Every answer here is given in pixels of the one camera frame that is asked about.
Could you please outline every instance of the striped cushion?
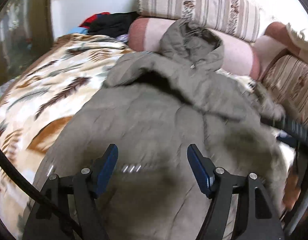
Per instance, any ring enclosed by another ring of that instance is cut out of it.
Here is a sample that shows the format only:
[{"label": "striped cushion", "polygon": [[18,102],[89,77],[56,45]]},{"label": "striped cushion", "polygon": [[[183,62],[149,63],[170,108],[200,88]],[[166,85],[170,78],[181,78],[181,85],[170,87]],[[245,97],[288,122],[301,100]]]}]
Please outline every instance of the striped cushion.
[{"label": "striped cushion", "polygon": [[287,100],[295,110],[296,118],[308,125],[308,65],[294,56],[281,57],[270,68],[263,80],[264,86],[278,103]]},{"label": "striped cushion", "polygon": [[192,19],[249,42],[259,32],[259,8],[248,0],[138,0],[138,6],[144,16]]}]

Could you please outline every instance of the patterned blanket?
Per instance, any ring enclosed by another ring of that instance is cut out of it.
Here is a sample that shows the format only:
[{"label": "patterned blanket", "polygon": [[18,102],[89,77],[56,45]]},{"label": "patterned blanket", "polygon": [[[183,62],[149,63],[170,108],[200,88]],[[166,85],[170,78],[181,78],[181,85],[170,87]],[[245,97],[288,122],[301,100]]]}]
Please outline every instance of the patterned blanket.
[{"label": "patterned blanket", "polygon": [[[72,34],[5,92],[0,99],[0,149],[30,183],[67,122],[100,89],[116,61],[132,52],[108,36]],[[0,217],[17,238],[27,201],[0,168]]]}]

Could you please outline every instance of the blue gripper pad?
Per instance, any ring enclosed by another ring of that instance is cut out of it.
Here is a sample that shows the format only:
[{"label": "blue gripper pad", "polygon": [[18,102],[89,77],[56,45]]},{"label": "blue gripper pad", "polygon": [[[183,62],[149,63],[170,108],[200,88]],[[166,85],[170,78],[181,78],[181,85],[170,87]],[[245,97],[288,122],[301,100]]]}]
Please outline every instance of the blue gripper pad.
[{"label": "blue gripper pad", "polygon": [[204,157],[195,144],[187,148],[187,159],[196,178],[199,189],[207,197],[211,193],[211,186],[214,184],[216,168],[211,159]]},{"label": "blue gripper pad", "polygon": [[97,196],[105,192],[117,160],[118,148],[115,144],[110,144],[103,156],[94,161],[92,183],[95,185],[94,192]]}]

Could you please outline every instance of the gray puffer jacket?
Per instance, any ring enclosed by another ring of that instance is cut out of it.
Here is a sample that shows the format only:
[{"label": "gray puffer jacket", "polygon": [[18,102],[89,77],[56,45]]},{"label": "gray puffer jacket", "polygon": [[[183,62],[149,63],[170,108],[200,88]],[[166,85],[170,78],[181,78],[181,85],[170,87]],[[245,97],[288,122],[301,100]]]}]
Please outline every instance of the gray puffer jacket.
[{"label": "gray puffer jacket", "polygon": [[[222,59],[222,40],[185,20],[164,34],[161,55],[122,56],[49,149],[34,185],[42,187],[51,163],[60,177],[73,175],[115,143],[117,171],[97,200],[110,239],[195,239],[210,204],[186,156],[195,143],[215,166],[264,178],[280,210],[287,171],[259,117],[273,115],[275,105],[262,106],[217,74]],[[132,164],[141,165],[138,172],[121,172]],[[233,230],[235,202],[224,239]]]}]

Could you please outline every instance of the blue clothing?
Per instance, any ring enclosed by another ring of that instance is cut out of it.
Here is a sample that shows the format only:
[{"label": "blue clothing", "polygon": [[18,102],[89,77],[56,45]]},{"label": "blue clothing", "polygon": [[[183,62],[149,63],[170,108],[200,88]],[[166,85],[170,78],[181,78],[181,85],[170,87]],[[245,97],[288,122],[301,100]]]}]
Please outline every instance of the blue clothing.
[{"label": "blue clothing", "polygon": [[71,33],[87,34],[88,33],[88,29],[87,28],[83,28],[83,27],[75,27],[75,28],[71,29],[67,34],[71,34]]}]

